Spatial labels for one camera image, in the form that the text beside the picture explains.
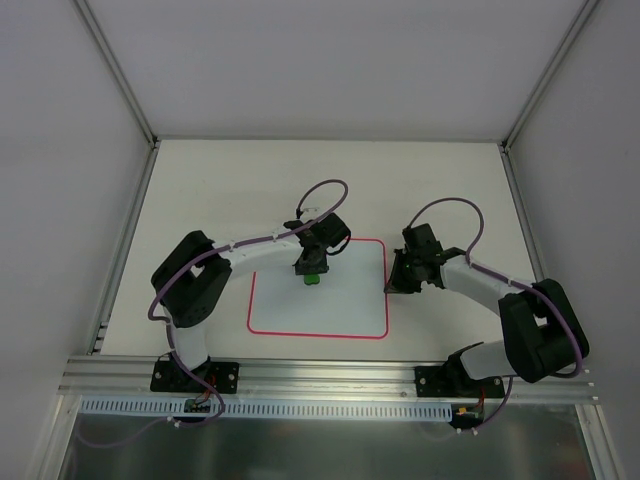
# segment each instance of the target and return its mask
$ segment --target purple cable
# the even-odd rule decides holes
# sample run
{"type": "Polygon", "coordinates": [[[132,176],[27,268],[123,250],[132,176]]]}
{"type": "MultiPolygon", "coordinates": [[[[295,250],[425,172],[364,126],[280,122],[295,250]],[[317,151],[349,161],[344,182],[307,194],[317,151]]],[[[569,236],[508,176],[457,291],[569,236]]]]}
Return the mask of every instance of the purple cable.
{"type": "Polygon", "coordinates": [[[80,441],[80,443],[82,443],[83,445],[86,445],[87,447],[90,447],[90,448],[104,448],[104,449],[107,449],[107,448],[124,447],[125,445],[127,445],[127,444],[133,442],[134,440],[136,440],[140,435],[145,433],[147,430],[149,430],[154,425],[157,425],[157,424],[163,423],[163,422],[168,422],[167,417],[161,417],[161,418],[156,418],[155,420],[152,420],[151,422],[147,423],[144,427],[142,427],[140,430],[138,430],[136,433],[134,433],[130,437],[125,438],[124,440],[118,440],[117,442],[111,442],[111,443],[95,443],[95,442],[92,442],[90,440],[87,440],[86,438],[84,438],[82,433],[80,433],[80,421],[78,421],[78,424],[76,425],[75,437],[80,441]]]}
{"type": "MultiPolygon", "coordinates": [[[[430,208],[430,207],[432,207],[434,205],[437,205],[437,204],[443,203],[443,202],[461,202],[461,203],[466,203],[467,205],[471,206],[476,211],[476,213],[478,214],[478,219],[480,220],[480,227],[478,228],[477,235],[475,236],[475,238],[473,239],[473,241],[471,242],[471,244],[467,248],[467,252],[465,254],[465,260],[466,260],[467,264],[469,265],[470,268],[473,268],[474,270],[482,272],[485,275],[489,275],[490,277],[493,277],[493,278],[495,278],[497,280],[500,280],[501,282],[504,282],[504,283],[506,283],[508,285],[511,284],[514,287],[520,288],[520,289],[522,289],[522,290],[524,290],[526,292],[529,292],[529,293],[535,295],[536,297],[538,297],[547,306],[547,308],[551,311],[551,313],[558,320],[558,323],[562,327],[562,330],[564,331],[565,335],[569,339],[569,343],[571,344],[571,348],[573,349],[573,353],[574,353],[575,359],[576,359],[575,368],[574,368],[574,370],[572,372],[569,372],[569,373],[555,373],[553,376],[559,377],[559,378],[573,378],[573,377],[578,376],[580,374],[580,372],[582,371],[582,351],[580,350],[580,346],[578,345],[578,341],[576,340],[575,335],[573,335],[573,332],[571,331],[571,328],[569,328],[569,325],[567,324],[567,321],[564,319],[564,317],[562,316],[562,314],[560,313],[558,308],[553,304],[553,302],[551,302],[551,300],[549,300],[549,298],[546,295],[544,295],[542,292],[539,292],[535,288],[532,288],[530,285],[525,285],[524,283],[520,283],[520,282],[517,282],[515,280],[510,280],[507,276],[505,276],[505,275],[503,275],[503,274],[501,274],[499,272],[491,270],[491,269],[489,269],[487,267],[484,267],[482,265],[477,265],[477,264],[475,264],[475,263],[473,263],[471,261],[471,251],[478,244],[478,242],[480,241],[480,238],[482,237],[482,234],[484,233],[484,215],[482,214],[482,211],[480,210],[480,207],[478,207],[478,205],[473,203],[471,200],[467,200],[466,198],[462,198],[462,197],[440,198],[438,200],[434,200],[431,203],[428,203],[423,208],[421,208],[420,211],[418,213],[416,213],[416,215],[411,219],[411,222],[409,222],[409,227],[413,226],[415,221],[418,219],[418,217],[420,217],[420,215],[422,215],[424,213],[425,210],[427,210],[428,208],[430,208]]],[[[507,401],[509,400],[509,397],[511,396],[512,387],[513,387],[513,377],[509,377],[509,385],[507,387],[507,392],[505,393],[504,398],[502,399],[502,402],[500,403],[498,408],[484,422],[482,422],[478,427],[476,427],[476,430],[481,428],[481,427],[484,427],[487,423],[492,421],[496,417],[496,415],[504,408],[504,406],[507,404],[507,401]]]]}

